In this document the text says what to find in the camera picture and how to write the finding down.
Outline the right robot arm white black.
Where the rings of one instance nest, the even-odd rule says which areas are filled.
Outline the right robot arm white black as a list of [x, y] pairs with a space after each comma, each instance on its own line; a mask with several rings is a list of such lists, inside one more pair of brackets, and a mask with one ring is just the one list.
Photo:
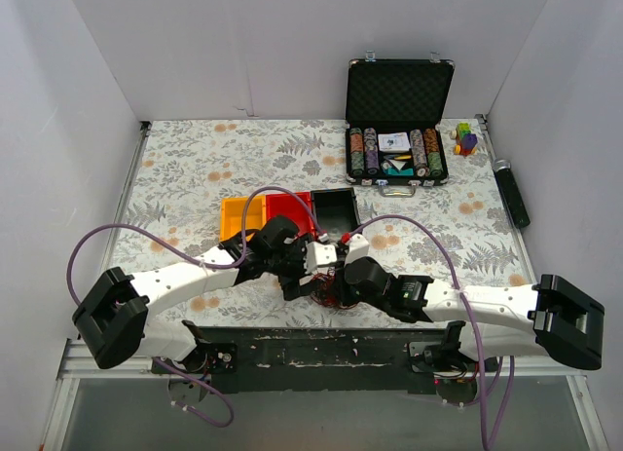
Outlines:
[[594, 371], [603, 359], [604, 306], [556, 275], [511, 287], [455, 289], [427, 276], [394, 276], [372, 257], [344, 267], [348, 289], [361, 302], [407, 323], [463, 322], [440, 347], [442, 362], [462, 370], [489, 357], [548, 356]]

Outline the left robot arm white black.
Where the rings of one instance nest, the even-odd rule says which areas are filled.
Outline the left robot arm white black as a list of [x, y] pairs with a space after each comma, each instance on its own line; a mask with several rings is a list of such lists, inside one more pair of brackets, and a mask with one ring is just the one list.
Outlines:
[[325, 239], [301, 235], [290, 219], [278, 216], [252, 236], [239, 233], [180, 263], [133, 275], [111, 268], [72, 319], [101, 369], [146, 356], [167, 358], [195, 373], [207, 363], [207, 341], [191, 322], [167, 323], [159, 319], [161, 312], [264, 274], [279, 277], [285, 296], [295, 298], [300, 279], [335, 261], [335, 250]]

